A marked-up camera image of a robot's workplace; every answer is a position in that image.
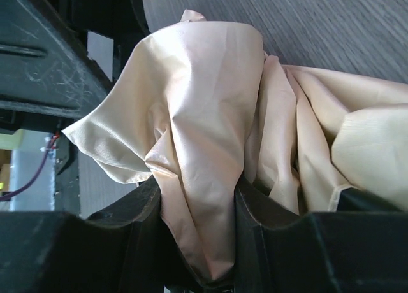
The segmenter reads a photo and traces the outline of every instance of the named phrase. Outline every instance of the crumpled fabric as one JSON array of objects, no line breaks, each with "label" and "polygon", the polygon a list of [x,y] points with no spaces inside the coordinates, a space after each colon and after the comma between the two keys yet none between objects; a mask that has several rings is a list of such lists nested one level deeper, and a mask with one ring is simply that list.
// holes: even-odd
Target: crumpled fabric
[{"label": "crumpled fabric", "polygon": [[408,85],[283,66],[252,26],[186,11],[139,42],[108,97],[64,134],[117,182],[154,175],[162,219],[210,283],[234,264],[243,172],[294,213],[300,193],[309,211],[335,211],[349,187],[406,210],[406,122]]}]

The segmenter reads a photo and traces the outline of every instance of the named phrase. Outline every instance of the scratched black surface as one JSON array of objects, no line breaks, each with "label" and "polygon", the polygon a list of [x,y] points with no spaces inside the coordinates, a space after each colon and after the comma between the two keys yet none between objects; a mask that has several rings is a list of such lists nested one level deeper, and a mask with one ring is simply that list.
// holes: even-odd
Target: scratched black surface
[{"label": "scratched black surface", "polygon": [[143,0],[150,31],[186,8],[252,24],[285,64],[408,83],[408,0]]},{"label": "scratched black surface", "polygon": [[79,119],[112,88],[45,0],[0,0],[0,108]]}]

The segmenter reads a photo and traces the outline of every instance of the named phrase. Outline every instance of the purple wire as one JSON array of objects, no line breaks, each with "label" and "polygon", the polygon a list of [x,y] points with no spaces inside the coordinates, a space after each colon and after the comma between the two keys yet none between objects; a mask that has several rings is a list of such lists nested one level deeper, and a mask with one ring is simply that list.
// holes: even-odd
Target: purple wire
[{"label": "purple wire", "polygon": [[21,192],[27,190],[31,185],[36,181],[38,176],[40,175],[42,169],[44,168],[45,161],[47,160],[47,155],[48,152],[52,149],[55,141],[57,140],[57,136],[54,136],[51,138],[51,140],[48,142],[47,148],[45,149],[45,154],[43,157],[43,160],[41,161],[40,166],[37,169],[37,172],[34,174],[34,176],[30,179],[28,183],[26,183],[23,187],[17,189],[16,191],[10,192],[9,194],[6,194],[5,196],[0,196],[0,202],[5,202],[11,199],[12,197],[15,197],[17,194],[20,194]]}]

